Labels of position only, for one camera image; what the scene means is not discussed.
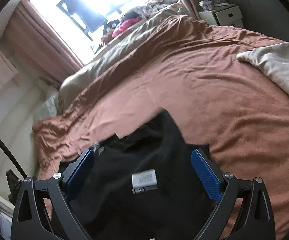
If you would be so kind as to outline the black plush toy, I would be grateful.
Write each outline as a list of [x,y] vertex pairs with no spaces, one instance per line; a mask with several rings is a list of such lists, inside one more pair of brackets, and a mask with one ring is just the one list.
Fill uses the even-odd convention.
[[104,24],[103,35],[106,35],[110,29],[115,29],[120,23],[119,20],[113,20]]

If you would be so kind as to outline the pink left curtain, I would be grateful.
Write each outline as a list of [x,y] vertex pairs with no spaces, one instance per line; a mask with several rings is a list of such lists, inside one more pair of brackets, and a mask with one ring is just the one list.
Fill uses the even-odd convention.
[[83,64],[29,0],[21,0],[12,13],[3,38],[14,53],[41,77],[61,84]]

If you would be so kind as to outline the cream padded headboard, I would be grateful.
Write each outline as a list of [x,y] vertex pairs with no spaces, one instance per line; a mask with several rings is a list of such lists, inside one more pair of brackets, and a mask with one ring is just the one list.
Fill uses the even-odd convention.
[[[39,81],[15,104],[0,124],[0,138],[9,148],[23,170],[29,176],[37,175],[39,169],[32,127],[33,113],[46,99],[58,94],[58,90]],[[12,170],[19,178],[21,174],[0,149],[0,196],[8,200],[10,189],[6,172]]]

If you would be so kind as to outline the white bedside cabinet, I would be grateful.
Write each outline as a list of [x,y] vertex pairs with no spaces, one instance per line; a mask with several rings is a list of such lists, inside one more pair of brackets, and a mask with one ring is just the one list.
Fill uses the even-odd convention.
[[199,12],[199,17],[210,25],[244,28],[243,16],[240,8],[235,4],[219,7],[212,11]]

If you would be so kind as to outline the beige duvet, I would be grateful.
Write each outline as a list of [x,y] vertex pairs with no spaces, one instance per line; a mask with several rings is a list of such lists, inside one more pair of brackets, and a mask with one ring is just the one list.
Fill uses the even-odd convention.
[[59,89],[58,109],[63,112],[76,96],[91,82],[102,75],[112,65],[129,55],[158,28],[169,16],[188,15],[189,12],[175,3],[159,10],[153,17],[129,27],[118,35],[107,46],[100,50],[87,66],[65,79]]

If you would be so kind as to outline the cream folded garment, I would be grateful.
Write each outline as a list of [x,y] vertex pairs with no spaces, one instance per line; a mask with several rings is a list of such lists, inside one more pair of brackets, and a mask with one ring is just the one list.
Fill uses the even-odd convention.
[[289,95],[289,42],[239,53],[236,59],[258,68]]

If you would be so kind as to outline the hanging dark clothes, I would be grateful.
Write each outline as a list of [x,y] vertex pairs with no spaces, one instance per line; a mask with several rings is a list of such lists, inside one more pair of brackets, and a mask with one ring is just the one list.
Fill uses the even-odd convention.
[[106,23],[106,18],[90,9],[82,0],[62,0],[70,15],[78,15],[90,32],[96,31]]

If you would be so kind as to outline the brown bed sheet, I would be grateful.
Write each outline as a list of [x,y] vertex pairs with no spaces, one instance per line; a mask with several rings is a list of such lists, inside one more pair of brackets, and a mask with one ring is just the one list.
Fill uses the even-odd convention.
[[39,179],[112,134],[124,136],[166,109],[191,144],[239,178],[260,176],[277,239],[289,239],[289,96],[238,53],[277,44],[246,29],[166,18],[67,109],[33,126]]

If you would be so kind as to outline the black button-up shirt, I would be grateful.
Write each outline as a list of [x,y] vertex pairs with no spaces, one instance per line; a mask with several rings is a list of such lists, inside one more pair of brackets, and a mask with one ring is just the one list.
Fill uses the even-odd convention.
[[194,239],[213,210],[167,111],[100,143],[73,212],[92,239]]

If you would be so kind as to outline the light patterned pillow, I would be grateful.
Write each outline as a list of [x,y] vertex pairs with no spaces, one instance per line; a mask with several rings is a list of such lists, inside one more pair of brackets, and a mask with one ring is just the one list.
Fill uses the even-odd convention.
[[33,113],[34,123],[59,115],[59,103],[60,101],[58,94],[49,96],[46,101]]

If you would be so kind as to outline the pile of clothes on sill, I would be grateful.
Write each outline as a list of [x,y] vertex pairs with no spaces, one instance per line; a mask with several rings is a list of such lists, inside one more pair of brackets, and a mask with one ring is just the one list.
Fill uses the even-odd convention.
[[178,2],[179,0],[137,0],[129,11],[135,12],[142,18],[149,19],[161,9]]

